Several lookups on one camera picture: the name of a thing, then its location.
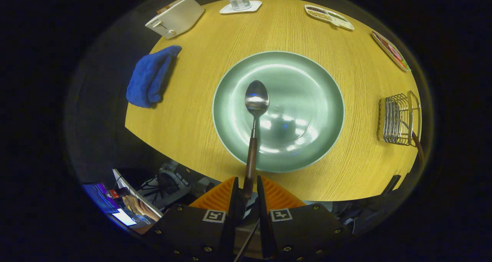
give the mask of wire rack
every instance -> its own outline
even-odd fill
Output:
[[[417,138],[420,137],[421,122],[420,102],[412,91],[408,91],[406,95],[401,93],[379,101],[377,135],[381,141],[417,147],[418,142],[412,144],[412,133],[416,126]]]

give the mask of spoon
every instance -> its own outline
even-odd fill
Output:
[[[256,122],[268,109],[269,99],[265,85],[258,80],[250,83],[244,96],[244,105],[253,115],[253,129],[249,140],[248,160],[246,163],[246,176],[244,177],[243,195],[246,199],[253,193],[253,175],[256,169],[256,152],[258,150],[258,138],[256,137]]]

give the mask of white toaster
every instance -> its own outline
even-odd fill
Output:
[[[195,0],[182,0],[145,24],[166,39],[188,31],[205,9]]]

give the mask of wooden table surface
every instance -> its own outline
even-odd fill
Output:
[[[302,200],[340,201],[381,194],[395,174],[404,179],[417,149],[378,141],[378,101],[412,90],[404,72],[371,37],[372,29],[350,15],[355,30],[310,17],[300,0],[260,0],[254,13],[221,15],[222,0],[204,5],[200,20],[173,39],[161,38],[151,53],[179,45],[174,72],[155,109],[128,104],[125,127],[167,157],[223,181],[239,177],[245,165],[221,143],[212,120],[216,87],[225,72],[254,53],[284,50],[318,62],[338,83],[346,106],[342,133],[332,150],[315,164],[290,173],[261,174]]]

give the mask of green plate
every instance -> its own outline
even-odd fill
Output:
[[[212,117],[225,148],[246,164],[253,116],[244,106],[244,94],[254,80],[265,85],[270,102],[259,118],[256,169],[290,172],[325,156],[343,127],[340,88],[318,63],[288,52],[249,56],[219,82]]]

